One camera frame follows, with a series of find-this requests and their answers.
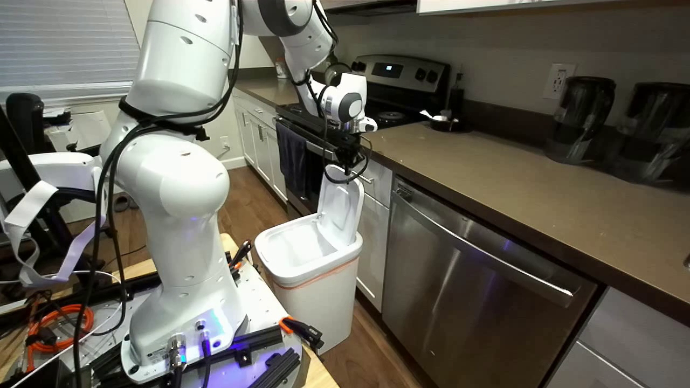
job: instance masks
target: backsplash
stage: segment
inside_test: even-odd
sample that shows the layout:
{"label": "backsplash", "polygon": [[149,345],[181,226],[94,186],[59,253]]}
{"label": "backsplash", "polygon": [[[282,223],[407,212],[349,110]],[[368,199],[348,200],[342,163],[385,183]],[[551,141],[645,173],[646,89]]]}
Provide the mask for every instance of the backsplash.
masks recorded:
{"label": "backsplash", "polygon": [[409,55],[463,72],[466,98],[552,115],[558,101],[543,86],[552,62],[575,76],[617,82],[608,125],[622,120],[637,82],[690,85],[690,6],[485,13],[466,17],[393,15],[334,19],[339,55]]}

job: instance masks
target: window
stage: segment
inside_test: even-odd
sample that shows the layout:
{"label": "window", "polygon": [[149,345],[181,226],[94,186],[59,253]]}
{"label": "window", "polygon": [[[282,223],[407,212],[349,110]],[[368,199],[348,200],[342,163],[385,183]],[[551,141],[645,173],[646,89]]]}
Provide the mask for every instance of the window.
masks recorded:
{"label": "window", "polygon": [[138,43],[126,0],[0,0],[0,101],[126,94]]}

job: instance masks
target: coffee maker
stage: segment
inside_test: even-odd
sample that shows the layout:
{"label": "coffee maker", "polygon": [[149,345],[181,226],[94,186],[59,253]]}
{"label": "coffee maker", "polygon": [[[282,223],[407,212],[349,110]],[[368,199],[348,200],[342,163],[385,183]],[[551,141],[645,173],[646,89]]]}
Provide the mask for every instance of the coffee maker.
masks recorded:
{"label": "coffee maker", "polygon": [[608,77],[567,77],[546,155],[582,163],[594,139],[602,132],[617,85]]}
{"label": "coffee maker", "polygon": [[604,169],[628,181],[661,183],[687,148],[690,85],[645,82],[635,89]]}

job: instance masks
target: wooden floor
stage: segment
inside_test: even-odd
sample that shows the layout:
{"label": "wooden floor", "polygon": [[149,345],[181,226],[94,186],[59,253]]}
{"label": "wooden floor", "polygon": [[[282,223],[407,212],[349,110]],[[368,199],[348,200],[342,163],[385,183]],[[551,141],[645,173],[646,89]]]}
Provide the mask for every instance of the wooden floor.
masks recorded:
{"label": "wooden floor", "polygon": [[[284,204],[267,190],[267,186],[250,170],[230,170],[230,195],[217,214],[221,231],[232,236],[238,244],[254,242],[254,238],[287,221]],[[145,242],[145,223],[138,210],[128,210],[116,215],[121,253],[126,266],[149,256]],[[102,254],[107,269],[114,269],[112,244],[102,244]],[[409,367],[400,348],[378,324],[372,306],[355,300],[352,336],[323,356],[326,368],[342,388],[405,388],[427,387],[419,368]]]}

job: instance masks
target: dishwasher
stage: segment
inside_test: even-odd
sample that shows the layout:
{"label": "dishwasher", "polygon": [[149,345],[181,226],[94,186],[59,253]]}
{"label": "dishwasher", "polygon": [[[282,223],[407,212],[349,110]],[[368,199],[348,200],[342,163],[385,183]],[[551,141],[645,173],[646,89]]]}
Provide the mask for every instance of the dishwasher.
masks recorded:
{"label": "dishwasher", "polygon": [[533,388],[598,282],[395,181],[385,324],[437,387]]}

